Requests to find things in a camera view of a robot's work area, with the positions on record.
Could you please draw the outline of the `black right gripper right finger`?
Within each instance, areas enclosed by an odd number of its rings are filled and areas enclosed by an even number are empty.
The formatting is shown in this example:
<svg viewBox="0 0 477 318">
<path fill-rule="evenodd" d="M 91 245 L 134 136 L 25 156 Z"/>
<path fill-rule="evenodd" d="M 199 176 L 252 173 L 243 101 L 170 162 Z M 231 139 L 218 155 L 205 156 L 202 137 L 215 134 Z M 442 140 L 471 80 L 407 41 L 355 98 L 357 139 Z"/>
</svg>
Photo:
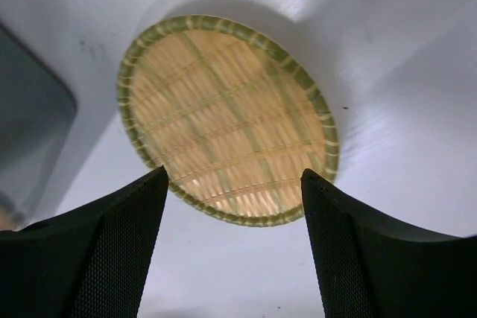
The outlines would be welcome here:
<svg viewBox="0 0 477 318">
<path fill-rule="evenodd" d="M 307 169 L 306 225 L 327 317 L 474 317 L 476 238 L 403 222 Z"/>
</svg>

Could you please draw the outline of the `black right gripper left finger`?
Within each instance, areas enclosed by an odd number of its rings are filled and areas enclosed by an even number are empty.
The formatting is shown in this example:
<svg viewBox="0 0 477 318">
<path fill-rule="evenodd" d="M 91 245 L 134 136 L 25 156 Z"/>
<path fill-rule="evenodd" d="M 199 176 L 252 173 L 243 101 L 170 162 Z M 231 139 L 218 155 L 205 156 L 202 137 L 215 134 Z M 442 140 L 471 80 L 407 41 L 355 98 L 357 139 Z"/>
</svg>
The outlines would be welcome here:
<svg viewBox="0 0 477 318">
<path fill-rule="evenodd" d="M 64 214 L 1 233 L 3 317 L 135 317 L 168 174 L 157 168 Z"/>
</svg>

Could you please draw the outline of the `round green-rimmed bamboo tray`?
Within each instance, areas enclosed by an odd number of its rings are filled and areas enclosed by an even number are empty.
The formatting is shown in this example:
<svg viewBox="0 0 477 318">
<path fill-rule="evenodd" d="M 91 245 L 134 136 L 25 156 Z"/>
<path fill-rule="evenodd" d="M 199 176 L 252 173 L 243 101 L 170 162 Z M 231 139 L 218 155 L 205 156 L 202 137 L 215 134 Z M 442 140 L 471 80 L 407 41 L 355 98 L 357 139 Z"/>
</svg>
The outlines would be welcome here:
<svg viewBox="0 0 477 318">
<path fill-rule="evenodd" d="M 250 227 L 303 216 L 305 169 L 334 182 L 340 144 L 316 82 L 270 37 L 218 16 L 183 15 L 124 53 L 117 102 L 131 144 L 170 190 Z"/>
</svg>

